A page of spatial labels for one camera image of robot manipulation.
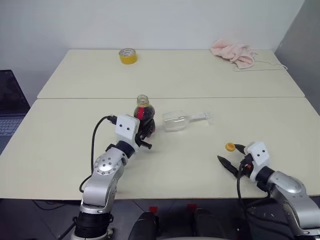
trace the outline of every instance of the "laptop keyboard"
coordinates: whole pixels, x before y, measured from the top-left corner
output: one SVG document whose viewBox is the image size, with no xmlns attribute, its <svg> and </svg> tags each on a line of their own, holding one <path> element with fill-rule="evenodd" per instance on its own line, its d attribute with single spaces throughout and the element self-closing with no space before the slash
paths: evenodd
<svg viewBox="0 0 320 240">
<path fill-rule="evenodd" d="M 12 136 L 22 119 L 0 119 L 0 136 Z"/>
</svg>

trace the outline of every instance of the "yellow tape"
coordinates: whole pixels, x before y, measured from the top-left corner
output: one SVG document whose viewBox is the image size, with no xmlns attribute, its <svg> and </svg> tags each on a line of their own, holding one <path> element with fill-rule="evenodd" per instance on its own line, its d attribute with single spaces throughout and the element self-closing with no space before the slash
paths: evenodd
<svg viewBox="0 0 320 240">
<path fill-rule="evenodd" d="M 137 61 L 136 50 L 124 48 L 119 51 L 120 60 L 123 64 L 134 64 Z"/>
</svg>

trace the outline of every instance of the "red object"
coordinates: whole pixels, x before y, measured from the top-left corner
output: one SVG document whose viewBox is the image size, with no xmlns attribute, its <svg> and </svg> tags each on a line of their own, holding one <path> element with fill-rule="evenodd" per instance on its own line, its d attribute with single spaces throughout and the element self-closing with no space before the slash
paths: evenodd
<svg viewBox="0 0 320 240">
<path fill-rule="evenodd" d="M 194 212 L 198 208 L 198 204 L 187 204 L 186 208 Z"/>
<path fill-rule="evenodd" d="M 139 107 L 138 113 L 136 115 L 136 117 L 139 120 L 142 120 L 142 118 L 144 117 L 144 113 L 145 113 L 145 108 L 144 107 Z"/>
<path fill-rule="evenodd" d="M 150 206 L 149 211 L 152 212 L 154 215 L 156 215 L 158 212 L 158 207 L 157 206 Z"/>
</svg>

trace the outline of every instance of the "bottle cap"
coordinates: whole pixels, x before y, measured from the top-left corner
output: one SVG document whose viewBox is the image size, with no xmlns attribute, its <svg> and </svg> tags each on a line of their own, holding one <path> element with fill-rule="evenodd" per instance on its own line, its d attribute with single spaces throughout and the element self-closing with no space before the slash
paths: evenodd
<svg viewBox="0 0 320 240">
<path fill-rule="evenodd" d="M 236 149 L 236 146 L 232 142 L 228 142 L 224 147 L 229 152 L 233 152 Z"/>
<path fill-rule="evenodd" d="M 145 108 L 145 107 L 149 106 L 149 99 L 146 95 L 140 94 L 136 98 L 136 103 L 137 103 L 138 107 Z"/>
</svg>

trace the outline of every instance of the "pink towel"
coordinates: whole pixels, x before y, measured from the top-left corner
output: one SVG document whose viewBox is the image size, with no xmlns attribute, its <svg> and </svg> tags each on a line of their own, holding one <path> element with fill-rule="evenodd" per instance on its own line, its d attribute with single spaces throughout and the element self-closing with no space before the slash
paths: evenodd
<svg viewBox="0 0 320 240">
<path fill-rule="evenodd" d="M 248 45 L 230 44 L 225 40 L 218 40 L 212 45 L 210 50 L 215 56 L 229 59 L 239 69 L 250 68 L 255 63 L 254 55 L 256 53 L 250 50 Z"/>
</svg>

